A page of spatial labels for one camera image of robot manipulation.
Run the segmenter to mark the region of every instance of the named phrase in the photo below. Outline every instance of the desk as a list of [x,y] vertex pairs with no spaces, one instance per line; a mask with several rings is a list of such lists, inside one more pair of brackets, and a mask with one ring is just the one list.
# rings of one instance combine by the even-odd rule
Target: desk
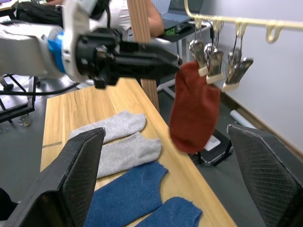
[[12,7],[18,2],[18,0],[12,0],[4,2],[0,5],[0,17],[9,16],[10,19],[16,19]]
[[[201,30],[197,30],[196,33],[196,38],[200,38],[201,32],[207,31],[208,29],[211,28],[211,25],[208,22],[202,22],[202,26],[204,26]],[[189,36],[191,36],[193,33],[195,33],[195,29],[190,29],[189,31],[186,31],[184,35],[180,34],[180,38],[178,39],[172,39],[174,42],[177,43],[177,54],[179,55],[180,58],[182,58],[183,63],[189,62],[190,61],[190,52],[189,52],[189,43],[192,40],[187,40]],[[155,38],[158,42],[160,42],[162,45],[168,45],[172,44],[173,42],[166,40],[165,36],[161,36],[159,38]],[[176,94],[174,91],[170,89],[171,86],[175,85],[175,79],[172,79],[170,81],[167,81],[163,84],[160,84],[157,87],[157,92],[160,91],[165,91],[168,95],[170,95],[172,98],[175,98]]]
[[[107,87],[106,90],[88,87],[49,98],[40,169],[46,168],[58,156],[72,130],[106,119],[123,110],[134,114],[144,113],[147,125],[142,135],[149,139],[161,140],[162,152],[159,162],[169,170],[160,187],[162,201],[173,196],[193,201],[203,211],[201,227],[235,226],[188,155],[176,150],[169,138],[167,124],[134,79],[120,79],[116,87]],[[120,175],[121,173],[98,179],[95,189]]]

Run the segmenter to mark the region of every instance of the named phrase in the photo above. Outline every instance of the gray sock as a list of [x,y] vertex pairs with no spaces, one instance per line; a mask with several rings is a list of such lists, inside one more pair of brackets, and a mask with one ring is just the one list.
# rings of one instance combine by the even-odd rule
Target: gray sock
[[84,131],[104,127],[106,135],[103,143],[107,143],[112,140],[116,140],[118,138],[129,136],[136,132],[142,131],[145,127],[145,124],[146,118],[144,114],[132,114],[127,110],[124,110],[105,120],[75,129],[70,133],[69,139]]
[[104,145],[97,178],[152,162],[159,157],[160,152],[159,139],[148,140],[139,132],[124,140]]

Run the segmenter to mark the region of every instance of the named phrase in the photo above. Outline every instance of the white label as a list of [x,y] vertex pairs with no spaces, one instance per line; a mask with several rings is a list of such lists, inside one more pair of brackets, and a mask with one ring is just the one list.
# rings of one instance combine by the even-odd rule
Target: white label
[[211,136],[209,138],[207,144],[205,145],[204,149],[207,151],[210,151],[210,150],[214,149],[215,147],[217,147],[220,143],[221,143],[221,141],[219,141],[215,136]]

